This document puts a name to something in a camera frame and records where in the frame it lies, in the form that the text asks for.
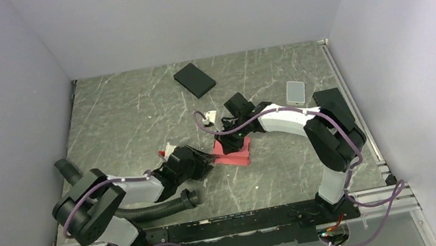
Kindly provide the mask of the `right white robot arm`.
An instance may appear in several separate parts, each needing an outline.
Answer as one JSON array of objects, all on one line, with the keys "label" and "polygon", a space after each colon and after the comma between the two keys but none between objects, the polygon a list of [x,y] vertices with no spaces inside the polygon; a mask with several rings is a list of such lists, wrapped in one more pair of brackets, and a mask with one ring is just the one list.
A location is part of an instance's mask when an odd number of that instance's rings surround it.
[{"label": "right white robot arm", "polygon": [[251,133],[289,133],[307,138],[325,169],[316,199],[319,216],[334,221],[343,211],[348,174],[360,162],[366,134],[357,126],[337,88],[316,92],[315,108],[279,106],[263,101],[255,105],[236,93],[224,107],[215,139],[224,153],[239,151]]}]

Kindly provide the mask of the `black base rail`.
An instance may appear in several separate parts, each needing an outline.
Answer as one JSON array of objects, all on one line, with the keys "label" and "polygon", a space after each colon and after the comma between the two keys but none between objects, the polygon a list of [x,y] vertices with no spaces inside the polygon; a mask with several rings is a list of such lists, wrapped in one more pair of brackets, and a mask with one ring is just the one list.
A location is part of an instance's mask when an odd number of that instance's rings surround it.
[{"label": "black base rail", "polygon": [[345,200],[333,211],[305,200],[146,231],[131,246],[277,246],[315,241],[324,227],[360,217]]}]

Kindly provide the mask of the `aluminium frame rail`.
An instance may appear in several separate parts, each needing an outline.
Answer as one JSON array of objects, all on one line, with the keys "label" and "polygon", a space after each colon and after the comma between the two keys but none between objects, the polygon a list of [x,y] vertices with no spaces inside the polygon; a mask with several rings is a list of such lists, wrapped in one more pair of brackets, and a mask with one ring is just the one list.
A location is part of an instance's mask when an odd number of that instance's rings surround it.
[{"label": "aluminium frame rail", "polygon": [[[396,179],[385,161],[378,161],[377,166],[381,175],[385,178],[385,186],[352,193],[352,197],[354,197],[355,201],[351,203],[359,209],[360,217],[346,221],[338,221],[330,226],[326,226],[317,234],[317,238],[322,234],[328,233],[333,237],[339,235],[339,233],[346,234],[352,230],[354,225],[358,224],[367,229],[369,228],[370,220],[380,220],[386,215],[390,217],[398,214],[407,214],[416,224],[422,241],[427,246],[436,246],[436,237],[428,226],[421,206],[409,184],[403,186],[395,185]],[[108,244],[100,241],[89,246],[106,245]],[[56,246],[80,245],[72,243]]]}]

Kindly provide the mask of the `black flat box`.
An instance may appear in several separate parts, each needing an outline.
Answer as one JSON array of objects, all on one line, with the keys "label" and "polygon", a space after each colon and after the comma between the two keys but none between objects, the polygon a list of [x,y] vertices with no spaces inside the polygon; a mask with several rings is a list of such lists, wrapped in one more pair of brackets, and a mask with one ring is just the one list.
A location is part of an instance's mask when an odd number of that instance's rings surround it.
[{"label": "black flat box", "polygon": [[181,68],[173,75],[173,78],[197,99],[202,98],[217,84],[216,80],[212,79],[192,63]]}]

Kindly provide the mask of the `clear plastic case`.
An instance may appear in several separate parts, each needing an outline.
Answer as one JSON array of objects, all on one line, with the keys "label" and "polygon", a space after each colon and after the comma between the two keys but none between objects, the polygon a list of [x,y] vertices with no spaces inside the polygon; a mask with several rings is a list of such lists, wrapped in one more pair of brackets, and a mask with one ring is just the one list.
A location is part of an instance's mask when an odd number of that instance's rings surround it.
[{"label": "clear plastic case", "polygon": [[304,105],[306,101],[305,84],[301,81],[288,81],[286,83],[286,103],[290,106]]}]

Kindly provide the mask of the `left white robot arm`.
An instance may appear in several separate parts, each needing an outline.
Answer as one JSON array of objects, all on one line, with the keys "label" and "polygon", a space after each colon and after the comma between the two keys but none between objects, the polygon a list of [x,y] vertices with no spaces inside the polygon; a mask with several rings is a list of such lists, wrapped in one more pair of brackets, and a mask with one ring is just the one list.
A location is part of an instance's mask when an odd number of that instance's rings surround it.
[{"label": "left white robot arm", "polygon": [[62,236],[81,246],[97,241],[147,246],[140,225],[200,205],[197,191],[178,188],[187,180],[202,181],[214,161],[213,154],[180,146],[154,171],[147,170],[138,177],[117,177],[96,168],[81,173],[61,159],[55,167],[71,188],[51,213],[63,228]]}]

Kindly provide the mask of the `red paper box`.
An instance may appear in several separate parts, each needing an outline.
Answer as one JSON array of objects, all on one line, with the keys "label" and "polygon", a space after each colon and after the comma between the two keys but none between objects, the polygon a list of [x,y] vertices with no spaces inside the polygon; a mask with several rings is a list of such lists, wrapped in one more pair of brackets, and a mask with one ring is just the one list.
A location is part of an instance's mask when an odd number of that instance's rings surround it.
[{"label": "red paper box", "polygon": [[212,150],[212,154],[216,156],[214,163],[216,165],[248,166],[251,162],[250,143],[250,137],[246,136],[240,151],[224,154],[221,143],[216,140]]}]

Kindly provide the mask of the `black ridged tray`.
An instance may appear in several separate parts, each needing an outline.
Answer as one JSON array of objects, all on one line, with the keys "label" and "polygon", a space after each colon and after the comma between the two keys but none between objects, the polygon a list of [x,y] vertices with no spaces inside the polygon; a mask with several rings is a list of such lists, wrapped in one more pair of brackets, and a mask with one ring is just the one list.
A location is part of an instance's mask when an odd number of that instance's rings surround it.
[{"label": "black ridged tray", "polygon": [[351,112],[347,101],[338,88],[316,91],[312,95],[313,101],[318,107],[337,121],[351,121],[354,123],[355,116]]}]

